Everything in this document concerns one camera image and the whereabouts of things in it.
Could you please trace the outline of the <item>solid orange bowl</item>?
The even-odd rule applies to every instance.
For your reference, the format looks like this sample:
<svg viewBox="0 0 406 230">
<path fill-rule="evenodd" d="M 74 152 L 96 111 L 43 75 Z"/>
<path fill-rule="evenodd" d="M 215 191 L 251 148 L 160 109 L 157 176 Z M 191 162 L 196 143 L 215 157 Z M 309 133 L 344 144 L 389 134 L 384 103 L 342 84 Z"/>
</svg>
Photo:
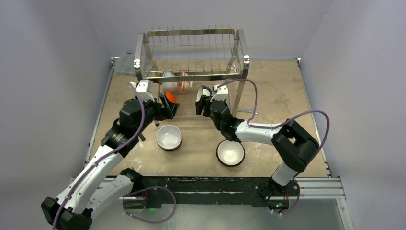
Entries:
<svg viewBox="0 0 406 230">
<path fill-rule="evenodd" d="M 175 95 L 169 91 L 165 92 L 165 97 L 172 103 L 178 103 L 178 100 L 175 97 Z"/>
</svg>

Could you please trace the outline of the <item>stainless steel dish rack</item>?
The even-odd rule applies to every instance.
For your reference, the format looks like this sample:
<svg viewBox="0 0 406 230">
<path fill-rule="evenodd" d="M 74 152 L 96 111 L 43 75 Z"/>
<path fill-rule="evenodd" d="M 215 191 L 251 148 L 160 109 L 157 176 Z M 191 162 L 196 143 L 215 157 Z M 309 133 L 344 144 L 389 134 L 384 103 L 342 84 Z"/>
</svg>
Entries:
<svg viewBox="0 0 406 230">
<path fill-rule="evenodd" d="M 243 30 L 215 27 L 201 29 L 158 29 L 140 33 L 135 50 L 135 68 L 139 80 L 158 84 L 158 101 L 164 94 L 162 83 L 193 81 L 186 93 L 174 94 L 180 104 L 175 119 L 196 119 L 195 92 L 200 85 L 212 87 L 239 79 L 226 99 L 233 115 L 237 113 L 248 75 L 250 55 Z M 174 77 L 163 77 L 171 71 Z"/>
</svg>

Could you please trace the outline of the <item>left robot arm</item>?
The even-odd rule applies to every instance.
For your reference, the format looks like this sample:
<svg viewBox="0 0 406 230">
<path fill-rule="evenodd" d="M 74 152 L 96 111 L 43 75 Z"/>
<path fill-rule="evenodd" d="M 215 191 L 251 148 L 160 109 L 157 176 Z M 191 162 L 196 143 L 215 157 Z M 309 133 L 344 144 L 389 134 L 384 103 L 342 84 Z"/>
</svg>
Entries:
<svg viewBox="0 0 406 230">
<path fill-rule="evenodd" d="M 54 230 L 88 230 L 101 211 L 118 198 L 147 195 L 159 186 L 146 187 L 143 176 L 132 168 L 122 170 L 103 188 L 99 185 L 139 142 L 140 134 L 154 121 L 173 119 L 178 103 L 161 96 L 136 96 L 124 102 L 119 117 L 101 141 L 95 155 L 75 180 L 56 198 L 47 197 L 41 209 Z"/>
</svg>

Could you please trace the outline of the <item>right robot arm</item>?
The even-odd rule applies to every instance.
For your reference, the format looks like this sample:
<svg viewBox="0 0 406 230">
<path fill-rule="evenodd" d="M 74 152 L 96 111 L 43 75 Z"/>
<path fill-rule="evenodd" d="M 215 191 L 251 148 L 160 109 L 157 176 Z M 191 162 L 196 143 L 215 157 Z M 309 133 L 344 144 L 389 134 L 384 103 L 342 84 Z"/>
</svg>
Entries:
<svg viewBox="0 0 406 230">
<path fill-rule="evenodd" d="M 282 159 L 269 181 L 275 195 L 287 190 L 288 183 L 303 172 L 320 149 L 319 143 L 298 122 L 288 119 L 281 124 L 258 124 L 231 114 L 226 102 L 202 96 L 196 100 L 196 114 L 210 117 L 215 128 L 228 141 L 257 142 L 275 147 Z"/>
</svg>

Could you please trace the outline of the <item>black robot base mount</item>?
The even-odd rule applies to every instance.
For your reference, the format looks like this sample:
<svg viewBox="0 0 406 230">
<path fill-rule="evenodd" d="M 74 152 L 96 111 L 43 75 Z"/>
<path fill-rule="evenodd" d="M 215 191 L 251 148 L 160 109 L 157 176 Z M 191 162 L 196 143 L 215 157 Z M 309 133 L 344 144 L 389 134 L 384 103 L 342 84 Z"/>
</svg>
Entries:
<svg viewBox="0 0 406 230">
<path fill-rule="evenodd" d="M 290 198 L 299 194 L 297 181 L 279 186 L 268 177 L 143 176 L 126 168 L 120 175 L 130 178 L 133 197 L 148 209 L 166 204 L 248 205 L 270 210 L 287 210 Z"/>
</svg>

